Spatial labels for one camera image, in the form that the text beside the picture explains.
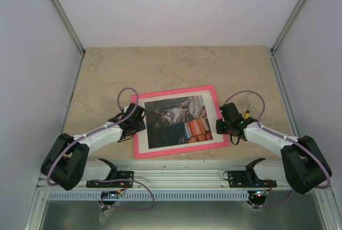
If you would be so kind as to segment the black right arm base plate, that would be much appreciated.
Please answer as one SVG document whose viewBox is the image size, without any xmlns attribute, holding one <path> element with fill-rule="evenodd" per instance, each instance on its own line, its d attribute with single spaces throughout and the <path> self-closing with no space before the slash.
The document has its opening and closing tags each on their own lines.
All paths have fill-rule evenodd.
<svg viewBox="0 0 342 230">
<path fill-rule="evenodd" d="M 247 171 L 227 171 L 227 180 L 230 188 L 273 188 L 277 182 L 259 179 L 255 173 Z"/>
</svg>

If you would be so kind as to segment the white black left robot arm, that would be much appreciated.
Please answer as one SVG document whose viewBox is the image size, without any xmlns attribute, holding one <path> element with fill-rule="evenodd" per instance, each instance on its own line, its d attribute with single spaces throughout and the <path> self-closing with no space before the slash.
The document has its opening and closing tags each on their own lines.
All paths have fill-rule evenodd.
<svg viewBox="0 0 342 230">
<path fill-rule="evenodd" d="M 84 134 L 60 134 L 41 166 L 49 186 L 70 191 L 80 182 L 98 183 L 111 187 L 118 178 L 117 166 L 99 158 L 89 160 L 94 152 L 109 144 L 120 143 L 146 129 L 145 109 L 131 103 L 104 125 Z"/>
</svg>

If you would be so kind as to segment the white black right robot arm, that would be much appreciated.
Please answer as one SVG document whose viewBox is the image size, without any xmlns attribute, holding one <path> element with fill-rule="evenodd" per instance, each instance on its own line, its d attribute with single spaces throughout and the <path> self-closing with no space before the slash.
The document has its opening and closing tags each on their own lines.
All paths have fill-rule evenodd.
<svg viewBox="0 0 342 230">
<path fill-rule="evenodd" d="M 258 158 L 249 163 L 245 167 L 248 185 L 257 187 L 272 180 L 287 183 L 299 194 L 330 187 L 331 169 L 313 138 L 288 136 L 257 119 L 245 118 L 232 102 L 221 106 L 220 112 L 223 118 L 216 121 L 218 134 L 256 143 L 280 158 L 278 161 Z"/>
</svg>

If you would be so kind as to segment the cat photo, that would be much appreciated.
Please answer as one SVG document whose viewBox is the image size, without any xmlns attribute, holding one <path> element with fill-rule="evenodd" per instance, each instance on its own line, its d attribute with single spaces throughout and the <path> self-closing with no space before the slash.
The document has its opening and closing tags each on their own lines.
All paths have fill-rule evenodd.
<svg viewBox="0 0 342 230">
<path fill-rule="evenodd" d="M 149 149 L 213 139 L 202 95 L 148 101 L 144 105 Z"/>
</svg>

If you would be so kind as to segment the pink picture frame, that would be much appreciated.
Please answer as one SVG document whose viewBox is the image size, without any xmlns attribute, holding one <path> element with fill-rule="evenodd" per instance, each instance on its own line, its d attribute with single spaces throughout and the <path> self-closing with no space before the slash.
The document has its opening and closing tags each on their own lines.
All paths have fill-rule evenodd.
<svg viewBox="0 0 342 230">
<path fill-rule="evenodd" d="M 230 142 L 227 135 L 216 133 L 216 120 L 221 119 L 222 115 L 219 109 L 219 101 L 216 95 L 216 90 L 213 85 L 198 86 L 185 89 L 159 91 L 152 93 L 139 94 L 138 96 L 133 95 L 132 102 L 138 103 L 145 109 L 145 102 L 157 101 L 170 98 L 180 98 L 187 96 L 202 95 L 205 108 L 208 116 L 209 125 L 212 131 L 212 140 L 190 143 L 187 145 L 176 145 L 169 147 L 162 147 L 156 149 L 148 148 L 147 140 L 147 127 L 144 131 L 139 132 L 133 138 L 134 146 L 134 158 L 135 159 L 146 159 L 162 156 L 170 156 L 182 153 L 192 153 L 202 150 L 217 149 L 222 147 L 228 147 Z M 144 116 L 144 123 L 146 124 L 146 110 Z"/>
</svg>

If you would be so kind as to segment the yellow screwdriver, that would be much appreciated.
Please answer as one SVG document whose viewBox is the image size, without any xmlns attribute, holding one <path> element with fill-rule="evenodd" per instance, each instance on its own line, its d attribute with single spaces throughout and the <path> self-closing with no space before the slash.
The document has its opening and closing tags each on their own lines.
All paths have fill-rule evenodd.
<svg viewBox="0 0 342 230">
<path fill-rule="evenodd" d="M 244 114 L 244 119 L 249 118 L 249 116 L 250 116 L 250 104 L 248 104 L 248 106 L 247 106 L 247 109 L 246 109 L 245 114 Z"/>
</svg>

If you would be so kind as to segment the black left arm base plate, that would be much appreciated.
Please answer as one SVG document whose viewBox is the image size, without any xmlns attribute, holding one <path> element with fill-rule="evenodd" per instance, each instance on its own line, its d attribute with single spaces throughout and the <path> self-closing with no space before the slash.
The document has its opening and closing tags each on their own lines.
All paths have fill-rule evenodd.
<svg viewBox="0 0 342 230">
<path fill-rule="evenodd" d="M 127 189 L 127 188 L 132 188 L 133 184 L 130 181 L 128 181 L 128 179 L 133 179 L 133 178 L 134 178 L 133 171 L 116 171 L 116 172 L 110 172 L 109 176 L 105 179 L 105 181 L 118 180 L 118 179 L 120 179 L 120 181 L 104 183 L 102 180 L 100 182 L 92 180 L 92 181 L 87 181 L 85 186 L 87 188 Z"/>
</svg>

